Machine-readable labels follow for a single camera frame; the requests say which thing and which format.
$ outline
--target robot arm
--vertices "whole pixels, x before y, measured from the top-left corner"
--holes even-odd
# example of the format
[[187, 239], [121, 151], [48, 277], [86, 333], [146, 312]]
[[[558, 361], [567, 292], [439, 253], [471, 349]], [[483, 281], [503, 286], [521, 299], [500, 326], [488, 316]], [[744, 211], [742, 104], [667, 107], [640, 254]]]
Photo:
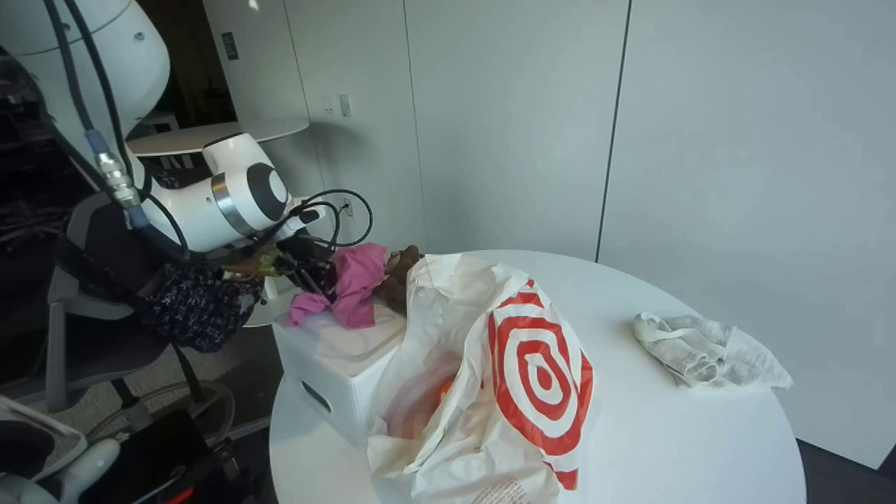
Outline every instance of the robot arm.
[[[138, 0], [2, 0], [0, 48], [33, 76], [58, 134], [101, 173], [135, 226], [153, 226], [191, 253], [213, 253], [269, 226], [279, 236], [304, 226], [290, 215], [297, 198], [250, 134], [202, 151], [209, 180], [181, 191], [152, 180], [146, 184], [149, 173], [122, 145], [122, 134], [152, 113], [170, 64], [163, 37]], [[112, 107], [98, 93], [101, 72], [107, 72]]]

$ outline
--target pink object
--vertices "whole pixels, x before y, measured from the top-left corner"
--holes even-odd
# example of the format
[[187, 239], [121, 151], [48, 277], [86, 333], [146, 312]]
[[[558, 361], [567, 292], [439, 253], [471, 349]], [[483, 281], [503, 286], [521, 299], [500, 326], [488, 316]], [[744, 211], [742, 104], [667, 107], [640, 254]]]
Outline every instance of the pink object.
[[301, 326], [304, 316], [321, 314], [331, 306], [321, 295], [297, 295], [287, 306], [287, 323]]
[[343, 328], [370, 328], [373, 319], [373, 292], [387, 281], [390, 250], [378, 244], [362, 244], [339, 250], [334, 254], [335, 265], [335, 302], [334, 316]]

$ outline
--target white paper bag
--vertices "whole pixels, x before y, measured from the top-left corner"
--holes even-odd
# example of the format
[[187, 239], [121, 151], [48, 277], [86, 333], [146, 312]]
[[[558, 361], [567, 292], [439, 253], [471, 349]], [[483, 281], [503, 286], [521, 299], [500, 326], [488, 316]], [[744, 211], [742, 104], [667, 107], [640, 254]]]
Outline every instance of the white paper bag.
[[413, 501], [558, 501], [576, 488], [590, 396], [579, 337], [528, 275], [429, 254], [408, 272], [367, 457]]

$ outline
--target crumpled white cloth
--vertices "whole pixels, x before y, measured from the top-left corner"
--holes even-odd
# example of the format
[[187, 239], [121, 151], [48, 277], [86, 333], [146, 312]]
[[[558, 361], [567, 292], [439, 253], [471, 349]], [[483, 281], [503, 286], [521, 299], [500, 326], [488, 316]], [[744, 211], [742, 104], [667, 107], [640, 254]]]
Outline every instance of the crumpled white cloth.
[[640, 348], [686, 387], [793, 387], [790, 373], [754, 337], [699, 316], [632, 319]]

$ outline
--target target bag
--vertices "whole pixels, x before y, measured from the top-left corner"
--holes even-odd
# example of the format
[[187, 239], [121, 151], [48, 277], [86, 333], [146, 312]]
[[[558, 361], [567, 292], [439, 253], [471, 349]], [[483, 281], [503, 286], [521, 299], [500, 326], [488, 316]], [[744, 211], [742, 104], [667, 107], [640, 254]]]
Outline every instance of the target bag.
[[408, 272], [367, 459], [413, 501], [558, 501], [576, 489], [590, 397], [579, 337], [527, 272], [429, 254]]

